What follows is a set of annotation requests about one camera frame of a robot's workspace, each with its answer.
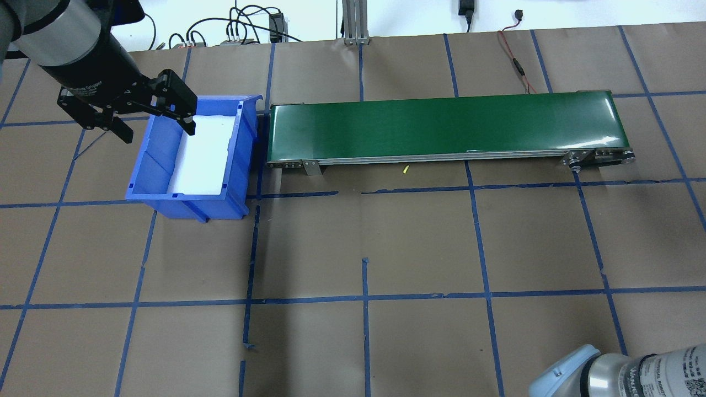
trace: metal post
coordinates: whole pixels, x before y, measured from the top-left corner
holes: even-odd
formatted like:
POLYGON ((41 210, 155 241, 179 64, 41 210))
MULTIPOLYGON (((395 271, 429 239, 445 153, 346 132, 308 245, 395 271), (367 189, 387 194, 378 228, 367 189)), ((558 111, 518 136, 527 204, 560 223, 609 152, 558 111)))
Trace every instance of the metal post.
POLYGON ((343 32, 346 45, 370 43, 368 0, 343 0, 343 32))

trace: red wire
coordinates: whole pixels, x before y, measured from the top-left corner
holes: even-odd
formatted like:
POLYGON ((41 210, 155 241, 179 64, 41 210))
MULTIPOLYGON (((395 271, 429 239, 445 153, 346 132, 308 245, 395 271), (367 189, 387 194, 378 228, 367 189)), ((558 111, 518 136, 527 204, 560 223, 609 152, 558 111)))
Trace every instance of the red wire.
POLYGON ((527 80, 527 76, 524 76, 524 77, 525 77, 525 82, 527 83, 527 87, 531 88, 532 91, 534 91, 534 93, 536 94, 537 90, 535 90, 534 87, 532 87, 532 84, 530 84, 530 81, 527 80))
POLYGON ((510 52, 510 58, 515 58, 515 55, 513 54, 513 51, 510 49, 510 45, 508 44, 508 39, 505 38, 505 33, 503 33, 503 30, 498 30, 498 34, 500 37, 503 38, 503 41, 505 42, 505 47, 508 48, 508 52, 510 52))
MULTIPOLYGON (((516 24, 514 24, 514 25, 512 25, 512 26, 506 26, 506 27, 504 27, 502 30, 498 30, 498 34, 500 35, 500 37, 503 38, 503 41, 505 42, 505 47, 508 48, 508 52, 510 53, 510 58, 511 58, 511 59, 514 59, 514 58, 515 58, 515 55, 513 54, 513 51, 512 51, 512 49, 510 48, 510 45, 508 44, 508 39, 505 38, 505 33, 503 33, 503 31, 504 31, 505 29, 516 28, 519 24, 520 24, 520 22, 518 21, 516 24)), ((525 82, 527 83, 527 92, 529 92, 530 89, 532 89, 532 91, 534 91, 534 93, 536 94, 536 93, 537 93, 537 90, 535 90, 534 87, 532 87, 532 84, 530 84, 530 80, 527 79, 527 76, 523 76, 523 78, 525 79, 525 82)))

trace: white wall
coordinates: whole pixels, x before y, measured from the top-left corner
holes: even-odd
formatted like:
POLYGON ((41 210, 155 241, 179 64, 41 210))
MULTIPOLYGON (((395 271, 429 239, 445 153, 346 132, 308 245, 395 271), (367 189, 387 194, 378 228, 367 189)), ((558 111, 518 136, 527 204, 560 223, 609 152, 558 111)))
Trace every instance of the white wall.
MULTIPOLYGON (((260 6, 282 9, 289 33, 301 40, 331 40, 340 29, 341 0, 268 0, 260 6)), ((182 35, 197 20, 227 17, 231 0, 142 0, 143 8, 157 23, 157 44, 173 32, 182 35)), ((250 4, 240 0, 238 6, 250 4)), ((458 0, 369 0, 371 36, 432 35, 465 32, 465 18, 458 16, 458 0)), ((472 32, 488 32, 514 23, 515 9, 524 10, 519 29, 576 28, 587 26, 639 25, 646 23, 706 20, 706 0, 476 0, 472 32)), ((257 25, 268 26, 265 16, 252 17, 257 25)), ((208 45, 226 39, 226 22, 212 21, 198 26, 208 45)), ((147 49, 152 24, 145 20, 113 29, 128 50, 147 49)), ((263 41, 267 32, 262 33, 263 41)))

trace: label on robot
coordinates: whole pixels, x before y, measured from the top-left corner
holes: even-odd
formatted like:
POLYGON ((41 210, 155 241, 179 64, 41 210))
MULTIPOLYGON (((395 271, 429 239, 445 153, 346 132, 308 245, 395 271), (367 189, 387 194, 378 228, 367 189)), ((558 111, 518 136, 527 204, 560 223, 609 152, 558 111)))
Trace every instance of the label on robot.
POLYGON ((706 397, 706 344, 645 358, 639 365, 640 394, 629 387, 634 364, 621 369, 621 397, 706 397))

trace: black cable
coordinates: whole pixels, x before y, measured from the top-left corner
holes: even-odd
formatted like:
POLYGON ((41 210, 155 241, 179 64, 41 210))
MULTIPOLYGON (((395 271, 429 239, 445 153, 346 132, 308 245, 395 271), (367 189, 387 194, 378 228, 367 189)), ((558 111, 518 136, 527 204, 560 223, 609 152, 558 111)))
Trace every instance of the black cable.
POLYGON ((186 46, 186 40, 184 40, 184 37, 182 37, 179 33, 172 33, 172 35, 169 36, 169 48, 170 49, 172 48, 172 39, 174 38, 174 36, 177 36, 181 40, 181 43, 184 44, 184 46, 186 46))
POLYGON ((206 38, 205 38, 205 37, 201 34, 201 32, 199 32, 198 30, 192 30, 192 31, 191 31, 191 41, 193 42, 193 45, 196 45, 196 40, 194 40, 194 38, 193 38, 193 34, 194 34, 194 33, 197 33, 199 36, 201 36, 201 41, 203 41, 203 46, 204 46, 204 47, 208 47, 208 46, 206 45, 206 38))
POLYGON ((157 25, 155 24, 155 20, 152 19, 150 14, 145 13, 145 16, 152 21, 152 42, 150 43, 150 48, 147 49, 149 51, 155 45, 155 41, 157 40, 157 25))
POLYGON ((262 29, 262 30, 267 30, 268 32, 277 33, 277 34, 280 35, 280 36, 289 37, 289 38, 292 39, 292 40, 295 40, 295 41, 297 41, 297 42, 301 42, 300 39, 297 39, 296 37, 290 36, 290 35, 288 35, 288 34, 286 34, 286 33, 278 32, 278 31, 276 31, 276 30, 272 30, 272 29, 268 29, 268 28, 263 28, 262 26, 253 25, 252 23, 246 23, 246 22, 243 22, 242 20, 232 20, 232 19, 228 19, 228 18, 218 18, 218 17, 204 18, 204 19, 202 19, 202 20, 197 20, 195 23, 193 23, 193 25, 191 25, 191 26, 188 28, 188 30, 186 31, 186 33, 187 33, 187 34, 190 33, 191 30, 194 29, 199 23, 207 22, 207 21, 209 21, 209 20, 227 20, 227 21, 229 21, 229 22, 230 22, 230 21, 233 21, 233 22, 241 23, 241 24, 243 24, 243 25, 251 26, 251 27, 253 27, 253 28, 258 28, 258 29, 262 29))
MULTIPOLYGON (((242 16, 244 16, 244 17, 248 20, 248 22, 249 22, 250 24, 253 23, 253 21, 250 19, 250 16, 249 16, 249 15, 253 15, 253 14, 251 13, 251 14, 249 14, 249 15, 246 15, 246 14, 243 12, 243 10, 241 10, 241 9, 239 9, 239 8, 237 8, 237 7, 232 7, 232 8, 230 9, 230 11, 228 12, 228 18, 233 19, 233 10, 235 10, 235 11, 238 12, 238 16, 235 17, 235 20, 240 20, 240 15, 242 15, 242 16)), ((228 22, 227 28, 230 29, 230 33, 231 33, 231 35, 233 35, 233 22, 228 22)), ((260 36, 258 36, 257 30, 254 30, 254 29, 253 29, 253 32, 255 33, 255 40, 256 40, 257 42, 260 42, 260 36)), ((238 25, 237 25, 237 24, 235 25, 235 35, 240 36, 240 32, 238 31, 238 25)), ((247 37, 248 37, 248 27, 246 26, 246 27, 245 27, 245 38, 247 38, 247 37)))
POLYGON ((252 21, 250 21, 249 16, 255 15, 255 14, 257 14, 257 13, 263 11, 263 12, 267 13, 267 15, 268 15, 268 22, 271 20, 271 21, 275 24, 275 30, 279 31, 279 30, 280 30, 280 27, 277 26, 277 21, 275 20, 275 17, 272 16, 272 13, 269 12, 269 11, 267 11, 268 8, 275 8, 275 7, 266 7, 266 8, 263 8, 263 7, 260 7, 260 6, 255 5, 255 4, 250 4, 249 6, 243 7, 242 10, 241 10, 241 12, 243 13, 243 15, 244 15, 246 18, 248 18, 248 22, 252 23, 252 21), (251 7, 252 7, 252 8, 257 8, 258 10, 255 11, 254 13, 246 14, 246 13, 245 13, 245 10, 248 9, 248 8, 251 8, 251 7))

